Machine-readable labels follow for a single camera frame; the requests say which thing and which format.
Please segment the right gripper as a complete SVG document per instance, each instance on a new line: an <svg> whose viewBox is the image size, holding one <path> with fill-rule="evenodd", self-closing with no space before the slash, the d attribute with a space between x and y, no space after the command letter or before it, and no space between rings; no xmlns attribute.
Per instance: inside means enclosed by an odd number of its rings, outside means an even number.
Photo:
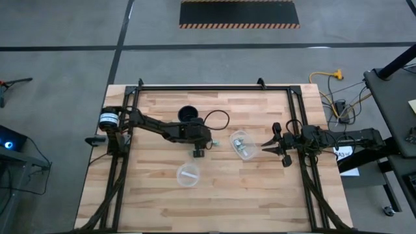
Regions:
<svg viewBox="0 0 416 234"><path fill-rule="evenodd" d="M273 123L272 131L274 137L262 144L262 146L271 146L275 143L278 145L272 148L263 148L262 151L282 156L282 165L284 167L289 167L292 164L292 159L291 156L287 154L287 150L293 150L298 147L299 143L297 138L290 132L282 134L281 125L278 122Z"/></svg>

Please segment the rectangular clear plastic container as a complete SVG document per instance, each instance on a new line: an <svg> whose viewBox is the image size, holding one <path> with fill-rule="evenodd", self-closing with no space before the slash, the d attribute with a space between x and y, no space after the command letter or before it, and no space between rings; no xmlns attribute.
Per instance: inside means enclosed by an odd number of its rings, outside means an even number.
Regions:
<svg viewBox="0 0 416 234"><path fill-rule="evenodd" d="M234 144L234 140L237 139L237 138L243 138L244 139L242 145L246 146L246 148L244 150L248 153L247 157L243 155L242 151L237 150L238 146L236 146ZM245 131L242 131L242 130L235 131L233 134L230 135L229 141L230 141L230 144L231 144L233 150L235 151L235 153L244 161L249 161L249 160L253 159L259 151L257 149L257 146L256 146L253 138Z"/></svg>

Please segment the black mug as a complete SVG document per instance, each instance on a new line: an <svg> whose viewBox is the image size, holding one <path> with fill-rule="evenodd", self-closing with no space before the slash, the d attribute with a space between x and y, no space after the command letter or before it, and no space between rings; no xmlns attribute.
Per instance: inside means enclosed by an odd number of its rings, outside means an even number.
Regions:
<svg viewBox="0 0 416 234"><path fill-rule="evenodd" d="M180 108L177 117L180 122L190 122L198 117L198 110L191 105L186 105Z"/></svg>

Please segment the round clear plastic bowl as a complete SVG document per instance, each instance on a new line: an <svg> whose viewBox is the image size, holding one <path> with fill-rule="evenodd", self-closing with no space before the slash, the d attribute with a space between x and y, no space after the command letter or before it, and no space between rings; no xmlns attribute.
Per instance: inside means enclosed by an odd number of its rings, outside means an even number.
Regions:
<svg viewBox="0 0 416 234"><path fill-rule="evenodd" d="M186 163L177 169L177 182L183 187L193 187L200 180L200 169L195 163Z"/></svg>

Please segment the white paper sheet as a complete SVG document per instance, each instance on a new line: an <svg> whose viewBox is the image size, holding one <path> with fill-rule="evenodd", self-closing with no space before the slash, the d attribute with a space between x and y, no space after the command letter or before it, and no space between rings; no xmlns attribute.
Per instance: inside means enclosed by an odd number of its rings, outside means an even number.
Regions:
<svg viewBox="0 0 416 234"><path fill-rule="evenodd" d="M340 146L339 149L333 148L333 152L336 155L336 160L340 161L341 159L347 158L352 154L351 146ZM359 177L359 170L353 168L351 170L340 173L341 177Z"/></svg>

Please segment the black power strip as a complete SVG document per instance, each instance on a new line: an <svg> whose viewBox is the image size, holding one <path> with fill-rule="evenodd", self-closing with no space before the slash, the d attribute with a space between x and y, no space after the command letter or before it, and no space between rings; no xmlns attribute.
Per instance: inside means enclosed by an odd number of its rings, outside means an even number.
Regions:
<svg viewBox="0 0 416 234"><path fill-rule="evenodd" d="M334 105L335 105L335 111L338 115L337 121L340 124L345 124L345 123L347 124L349 122L348 117L343 116L343 112L346 109L345 101L336 101Z"/></svg>

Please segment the black desk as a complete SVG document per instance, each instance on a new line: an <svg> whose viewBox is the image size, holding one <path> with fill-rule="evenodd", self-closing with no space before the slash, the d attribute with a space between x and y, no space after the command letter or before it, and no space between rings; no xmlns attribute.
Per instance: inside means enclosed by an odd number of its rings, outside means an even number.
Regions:
<svg viewBox="0 0 416 234"><path fill-rule="evenodd" d="M416 99L416 74L397 69L386 77L382 69L366 71L364 80L391 133L381 149L363 149L338 162L339 171L387 158L378 166L394 172L416 218L416 112L409 102Z"/></svg>

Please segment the black hazard-striped floor mat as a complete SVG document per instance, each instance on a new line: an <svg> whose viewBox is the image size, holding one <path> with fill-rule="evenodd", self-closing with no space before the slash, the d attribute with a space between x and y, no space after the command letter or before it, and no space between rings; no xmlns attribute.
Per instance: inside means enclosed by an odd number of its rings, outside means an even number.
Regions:
<svg viewBox="0 0 416 234"><path fill-rule="evenodd" d="M180 29L298 29L293 0L182 0Z"/></svg>

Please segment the black pole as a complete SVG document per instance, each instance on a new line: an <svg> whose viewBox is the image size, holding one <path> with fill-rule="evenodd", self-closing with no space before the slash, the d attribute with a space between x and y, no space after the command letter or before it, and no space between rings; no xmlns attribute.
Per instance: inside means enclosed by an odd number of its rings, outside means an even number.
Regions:
<svg viewBox="0 0 416 234"><path fill-rule="evenodd" d="M383 68L375 69L377 77L384 81L391 80L392 74L404 67L408 62L416 58L416 44L409 47L405 52L400 54L396 59Z"/></svg>

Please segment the black equipment cart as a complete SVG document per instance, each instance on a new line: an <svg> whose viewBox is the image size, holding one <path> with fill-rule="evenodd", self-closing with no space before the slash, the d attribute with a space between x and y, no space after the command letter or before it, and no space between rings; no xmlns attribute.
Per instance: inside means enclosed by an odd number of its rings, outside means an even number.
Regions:
<svg viewBox="0 0 416 234"><path fill-rule="evenodd" d="M6 183L6 194L9 195L4 211L0 212L0 234L10 231L13 219L20 202L23 192L24 181L27 179L33 166L40 167L41 170L49 170L48 162L37 159L36 157L26 156L24 153L7 150L0 147L0 161L8 163L11 172L16 172Z"/></svg>

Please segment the blue-lit black computer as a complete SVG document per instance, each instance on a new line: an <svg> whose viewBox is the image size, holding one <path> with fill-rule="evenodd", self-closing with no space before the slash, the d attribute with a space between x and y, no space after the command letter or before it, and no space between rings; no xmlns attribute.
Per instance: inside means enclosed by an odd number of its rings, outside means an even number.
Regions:
<svg viewBox="0 0 416 234"><path fill-rule="evenodd" d="M0 125L0 146L6 150L21 152L27 136Z"/></svg>

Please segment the black tripod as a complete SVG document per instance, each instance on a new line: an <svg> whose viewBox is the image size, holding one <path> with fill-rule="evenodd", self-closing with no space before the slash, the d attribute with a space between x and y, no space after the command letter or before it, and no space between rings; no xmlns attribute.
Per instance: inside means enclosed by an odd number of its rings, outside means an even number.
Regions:
<svg viewBox="0 0 416 234"><path fill-rule="evenodd" d="M0 81L0 108L5 106L5 92L14 84L22 83L22 82L30 82L32 81L32 77L24 78L24 79L17 79L13 81Z"/></svg>

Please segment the black aluminium table frame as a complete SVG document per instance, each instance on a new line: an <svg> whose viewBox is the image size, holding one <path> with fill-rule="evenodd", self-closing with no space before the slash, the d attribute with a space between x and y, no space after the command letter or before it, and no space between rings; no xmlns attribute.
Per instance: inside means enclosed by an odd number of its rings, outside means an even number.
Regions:
<svg viewBox="0 0 416 234"><path fill-rule="evenodd" d="M255 144L272 138L272 124L288 121L323 126L324 111L314 84L111 85L106 106L136 106L171 122L185 105L197 108L213 128L218 146L196 159L200 180L183 187L177 169L193 160L193 146L174 144L135 129L127 157L93 149L75 221L78 234L308 232L321 225L318 205L307 207L298 154L284 167L277 155L261 152L242 160L229 137L246 131Z"/></svg>

